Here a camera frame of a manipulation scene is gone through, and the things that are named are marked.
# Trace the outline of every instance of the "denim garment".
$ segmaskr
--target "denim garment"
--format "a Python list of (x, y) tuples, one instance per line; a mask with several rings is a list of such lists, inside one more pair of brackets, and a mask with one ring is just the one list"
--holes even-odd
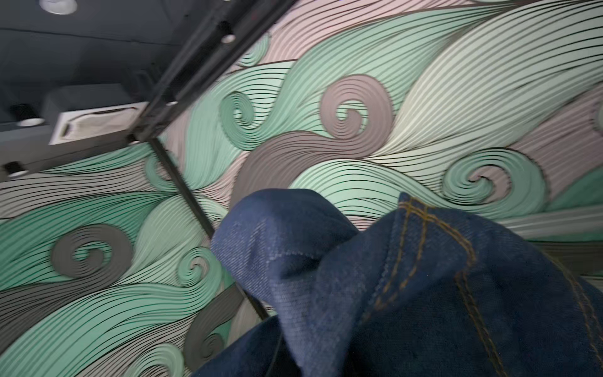
[(501, 225), (407, 194), (364, 232), (314, 191), (267, 189), (212, 251), (278, 317), (195, 376), (603, 376), (603, 293)]

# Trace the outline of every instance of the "jeans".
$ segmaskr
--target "jeans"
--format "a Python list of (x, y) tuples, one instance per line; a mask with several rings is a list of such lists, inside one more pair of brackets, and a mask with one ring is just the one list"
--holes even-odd
[(359, 232), (314, 191), (267, 189), (212, 252), (278, 316), (195, 376), (264, 376), (281, 334), (303, 376), (603, 376), (603, 293), (477, 215), (401, 194)]

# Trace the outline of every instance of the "light fixture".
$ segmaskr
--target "light fixture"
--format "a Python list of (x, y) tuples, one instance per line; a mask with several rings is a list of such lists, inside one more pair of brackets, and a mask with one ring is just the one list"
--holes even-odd
[(5, 163), (3, 167), (4, 167), (4, 170), (6, 171), (6, 173), (8, 174), (8, 178), (20, 177), (20, 176), (28, 173), (28, 170), (26, 170), (17, 161), (11, 161), (9, 163)]
[(36, 111), (28, 104), (13, 105), (9, 108), (9, 111), (20, 127), (32, 127), (44, 123), (44, 118), (40, 118)]
[(76, 11), (77, 2), (75, 0), (40, 0), (40, 6), (48, 13), (65, 16)]
[(236, 37), (230, 27), (230, 24), (226, 21), (222, 21), (218, 24), (218, 30), (222, 33), (222, 43), (232, 43)]
[(128, 141), (128, 145), (136, 145), (136, 144), (140, 143), (140, 140), (137, 139), (133, 133), (126, 136), (125, 139)]

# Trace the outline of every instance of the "blue denim fabric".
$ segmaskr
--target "blue denim fabric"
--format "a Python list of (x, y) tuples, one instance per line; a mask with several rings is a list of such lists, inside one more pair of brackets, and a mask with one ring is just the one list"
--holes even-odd
[[(230, 211), (212, 251), (275, 307), (304, 376), (338, 376), (347, 356), (361, 376), (603, 375), (603, 294), (476, 215), (402, 194), (358, 232), (313, 191), (268, 189)], [(263, 376), (276, 325), (196, 375)]]

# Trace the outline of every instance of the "patterned wallpaper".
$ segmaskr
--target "patterned wallpaper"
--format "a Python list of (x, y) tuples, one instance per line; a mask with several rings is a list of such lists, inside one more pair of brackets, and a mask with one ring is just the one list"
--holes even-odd
[[(603, 204), (602, 20), (599, 1), (300, 0), (162, 140), (216, 226), (262, 188), (313, 189), (360, 229), (400, 191), (493, 220)], [(0, 188), (3, 376), (188, 375), (257, 323), (147, 145)], [(603, 231), (538, 241), (592, 258)]]

